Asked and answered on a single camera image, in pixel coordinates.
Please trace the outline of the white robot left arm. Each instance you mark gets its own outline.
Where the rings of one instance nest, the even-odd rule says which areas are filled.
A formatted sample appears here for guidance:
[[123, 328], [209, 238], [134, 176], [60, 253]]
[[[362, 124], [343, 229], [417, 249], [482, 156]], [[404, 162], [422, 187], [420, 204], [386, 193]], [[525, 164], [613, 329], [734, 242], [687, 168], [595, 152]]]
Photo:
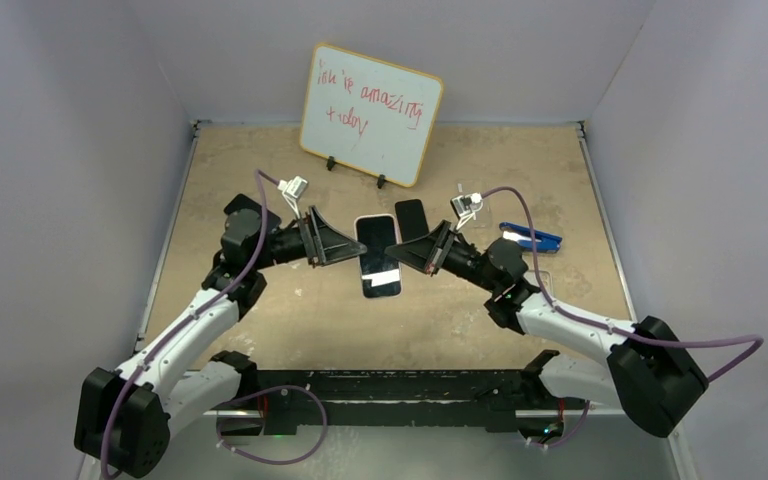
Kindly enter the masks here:
[[367, 248], [329, 225], [316, 208], [285, 228], [268, 225], [266, 209], [230, 213], [212, 268], [187, 308], [154, 341], [113, 370], [97, 368], [81, 387], [75, 447], [99, 460], [100, 475], [142, 478], [172, 438], [216, 406], [244, 409], [262, 388], [256, 364], [239, 352], [214, 355], [185, 373], [256, 304], [267, 281], [262, 269], [305, 259], [327, 266]]

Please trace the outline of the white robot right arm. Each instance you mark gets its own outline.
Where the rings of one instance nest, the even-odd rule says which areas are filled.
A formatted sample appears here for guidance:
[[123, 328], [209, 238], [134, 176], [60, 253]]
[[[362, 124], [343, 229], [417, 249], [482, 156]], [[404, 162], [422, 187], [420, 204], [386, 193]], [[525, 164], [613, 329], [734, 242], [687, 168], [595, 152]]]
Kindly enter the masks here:
[[648, 434], [665, 438], [708, 390], [709, 380], [673, 330], [649, 316], [640, 323], [604, 319], [560, 302], [526, 277], [523, 250], [499, 238], [483, 252], [441, 222], [431, 233], [388, 246], [404, 266], [444, 270], [489, 292], [484, 307], [499, 327], [550, 340], [571, 355], [544, 350], [522, 371], [521, 392], [536, 407], [577, 398], [620, 408]]

